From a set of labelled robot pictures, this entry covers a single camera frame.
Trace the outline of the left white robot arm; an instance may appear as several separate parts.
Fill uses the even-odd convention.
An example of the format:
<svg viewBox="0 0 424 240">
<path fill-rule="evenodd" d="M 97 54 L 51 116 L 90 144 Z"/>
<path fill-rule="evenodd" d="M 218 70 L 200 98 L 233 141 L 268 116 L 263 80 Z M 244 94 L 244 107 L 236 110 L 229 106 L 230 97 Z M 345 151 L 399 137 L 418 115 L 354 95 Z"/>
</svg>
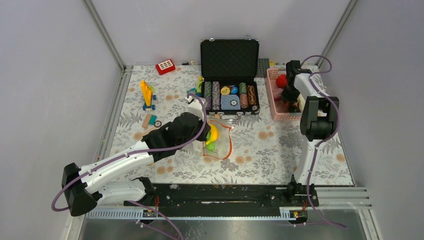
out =
<svg viewBox="0 0 424 240">
<path fill-rule="evenodd" d="M 84 215 L 102 204 L 140 202 L 144 206 L 155 200 L 155 188 L 147 177 L 127 182 L 116 178 L 137 167 L 156 163 L 173 156 L 194 141 L 204 142 L 211 130 L 207 124 L 206 100 L 190 93 L 188 111 L 173 121 L 150 131 L 134 145 L 111 157 L 90 165 L 68 164 L 63 169 L 62 189 L 51 208 L 60 211 L 56 202 L 64 195 L 72 217 Z"/>
</svg>

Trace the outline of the pink toy peach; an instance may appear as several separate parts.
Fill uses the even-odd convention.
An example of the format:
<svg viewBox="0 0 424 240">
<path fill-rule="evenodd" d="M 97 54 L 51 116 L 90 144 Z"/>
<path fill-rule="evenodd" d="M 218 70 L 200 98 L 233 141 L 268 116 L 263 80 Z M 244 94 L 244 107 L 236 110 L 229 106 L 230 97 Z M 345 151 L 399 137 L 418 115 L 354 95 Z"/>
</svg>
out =
<svg viewBox="0 0 424 240">
<path fill-rule="evenodd" d="M 284 88 L 277 87 L 276 89 L 274 89 L 272 91 L 272 97 L 273 97 L 273 100 L 275 102 L 276 101 L 282 101 L 282 99 L 283 99 L 282 94 L 283 94 L 284 90 L 285 90 Z"/>
</svg>

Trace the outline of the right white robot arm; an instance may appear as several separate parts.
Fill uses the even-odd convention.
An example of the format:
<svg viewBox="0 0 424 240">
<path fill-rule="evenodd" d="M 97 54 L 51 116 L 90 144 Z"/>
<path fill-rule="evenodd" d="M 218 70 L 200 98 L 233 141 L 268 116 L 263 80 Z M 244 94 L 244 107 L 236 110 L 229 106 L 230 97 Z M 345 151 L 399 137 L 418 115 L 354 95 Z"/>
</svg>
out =
<svg viewBox="0 0 424 240">
<path fill-rule="evenodd" d="M 309 69 L 302 67 L 300 60 L 291 60 L 285 65 L 287 85 L 282 91 L 282 101 L 289 112 L 299 112 L 298 97 L 304 98 L 299 129 L 304 137 L 299 164 L 284 197 L 293 206 L 299 206 L 314 193 L 314 167 L 321 144 L 332 138 L 338 130 L 339 99 L 327 95 L 318 87 Z"/>
</svg>

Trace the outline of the yellow toy banana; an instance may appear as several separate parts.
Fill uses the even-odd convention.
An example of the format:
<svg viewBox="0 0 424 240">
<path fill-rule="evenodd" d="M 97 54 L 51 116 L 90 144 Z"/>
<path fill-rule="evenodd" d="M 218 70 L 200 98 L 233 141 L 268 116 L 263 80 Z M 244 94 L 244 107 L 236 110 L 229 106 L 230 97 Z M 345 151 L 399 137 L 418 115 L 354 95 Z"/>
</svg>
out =
<svg viewBox="0 0 424 240">
<path fill-rule="evenodd" d="M 210 124 L 209 126 L 210 126 L 210 130 L 206 136 L 206 142 L 205 142 L 206 145 L 210 145 L 214 143 L 219 137 L 219 131 L 217 127 L 213 124 Z"/>
</svg>

